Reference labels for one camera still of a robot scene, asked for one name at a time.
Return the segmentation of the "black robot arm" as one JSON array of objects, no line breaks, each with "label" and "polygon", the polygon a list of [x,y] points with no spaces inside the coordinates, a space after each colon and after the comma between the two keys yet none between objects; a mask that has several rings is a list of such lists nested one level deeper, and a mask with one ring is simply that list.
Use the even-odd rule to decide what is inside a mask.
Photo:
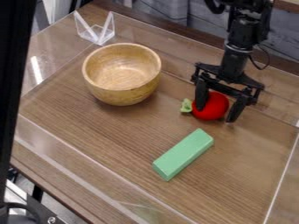
[{"label": "black robot arm", "polygon": [[273,7],[272,0],[204,0],[213,14],[228,10],[228,36],[224,42],[224,53],[220,64],[209,65],[197,62],[191,82],[195,88],[195,108],[203,110],[208,103],[209,90],[236,99],[228,112],[227,122],[233,123],[245,106],[257,103],[260,92],[265,85],[245,74],[248,61],[257,70],[264,70],[269,64],[260,67],[252,59],[253,46],[267,40],[269,20]]}]

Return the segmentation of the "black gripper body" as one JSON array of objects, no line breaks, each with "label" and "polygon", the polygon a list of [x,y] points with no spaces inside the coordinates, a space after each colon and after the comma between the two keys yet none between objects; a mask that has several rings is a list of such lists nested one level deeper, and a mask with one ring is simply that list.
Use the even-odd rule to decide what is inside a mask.
[{"label": "black gripper body", "polygon": [[257,103],[257,97],[264,90],[264,85],[251,79],[244,72],[239,75],[224,74],[220,66],[203,63],[195,64],[195,72],[191,76],[191,82],[196,86],[197,80],[207,83],[208,90],[213,89],[237,99],[241,95],[249,98],[248,105]]}]

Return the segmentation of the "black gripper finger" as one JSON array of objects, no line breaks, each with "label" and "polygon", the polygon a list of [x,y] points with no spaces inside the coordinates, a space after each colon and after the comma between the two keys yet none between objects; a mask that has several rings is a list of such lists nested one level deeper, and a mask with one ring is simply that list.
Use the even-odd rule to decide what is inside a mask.
[{"label": "black gripper finger", "polygon": [[195,88],[195,106],[197,110],[203,110],[209,97],[209,90],[207,83],[203,80],[197,80]]},{"label": "black gripper finger", "polygon": [[225,120],[227,123],[233,123],[237,120],[239,115],[241,114],[244,110],[244,107],[248,105],[248,102],[249,102],[249,98],[245,95],[241,95],[236,99],[228,112],[228,116]]}]

